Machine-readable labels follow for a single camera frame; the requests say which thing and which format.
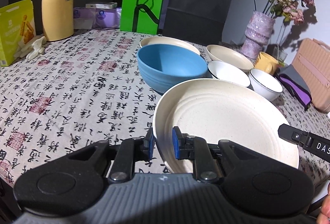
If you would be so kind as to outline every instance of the green paper bag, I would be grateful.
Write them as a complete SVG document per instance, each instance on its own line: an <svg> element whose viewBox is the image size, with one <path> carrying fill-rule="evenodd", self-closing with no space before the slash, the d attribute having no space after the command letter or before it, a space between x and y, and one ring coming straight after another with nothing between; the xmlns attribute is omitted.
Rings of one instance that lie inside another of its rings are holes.
<svg viewBox="0 0 330 224"><path fill-rule="evenodd" d="M123 0L120 30L157 34L163 0Z"/></svg>

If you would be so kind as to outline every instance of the box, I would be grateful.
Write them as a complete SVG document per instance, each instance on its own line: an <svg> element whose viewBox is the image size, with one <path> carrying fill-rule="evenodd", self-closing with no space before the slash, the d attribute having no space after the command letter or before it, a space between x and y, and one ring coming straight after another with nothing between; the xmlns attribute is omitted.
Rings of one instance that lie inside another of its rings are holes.
<svg viewBox="0 0 330 224"><path fill-rule="evenodd" d="M23 0L0 8L0 66L15 61L15 53L36 36L33 4Z"/></svg>
<svg viewBox="0 0 330 224"><path fill-rule="evenodd" d="M94 2L94 3L86 4L86 8L113 9L116 7L117 7L117 3Z"/></svg>

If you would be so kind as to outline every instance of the blue bowl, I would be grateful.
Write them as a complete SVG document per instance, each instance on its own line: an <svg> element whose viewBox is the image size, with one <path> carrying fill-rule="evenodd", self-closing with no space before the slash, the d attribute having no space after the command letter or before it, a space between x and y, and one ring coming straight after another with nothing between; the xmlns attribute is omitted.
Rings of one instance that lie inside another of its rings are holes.
<svg viewBox="0 0 330 224"><path fill-rule="evenodd" d="M159 93L183 81L204 78L207 63L196 53L173 45L148 45L137 53L143 80Z"/></svg>

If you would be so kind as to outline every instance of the glass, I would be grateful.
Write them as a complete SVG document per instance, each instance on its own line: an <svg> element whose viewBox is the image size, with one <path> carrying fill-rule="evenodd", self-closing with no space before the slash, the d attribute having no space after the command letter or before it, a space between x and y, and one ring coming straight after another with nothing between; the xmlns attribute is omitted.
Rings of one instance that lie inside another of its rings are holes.
<svg viewBox="0 0 330 224"><path fill-rule="evenodd" d="M286 52L284 52L283 50L280 49L278 51L278 47L275 46L272 56L277 59L277 55L278 55L279 62L284 62L286 57L288 56L288 54Z"/></svg>

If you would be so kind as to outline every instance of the yellow snack box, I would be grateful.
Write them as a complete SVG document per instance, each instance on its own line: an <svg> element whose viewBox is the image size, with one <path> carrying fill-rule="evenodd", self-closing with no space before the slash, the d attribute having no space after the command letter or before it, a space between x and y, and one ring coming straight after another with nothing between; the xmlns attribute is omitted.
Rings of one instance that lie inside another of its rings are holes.
<svg viewBox="0 0 330 224"><path fill-rule="evenodd" d="M34 36L36 30L31 0L0 8L0 66L12 64Z"/></svg>

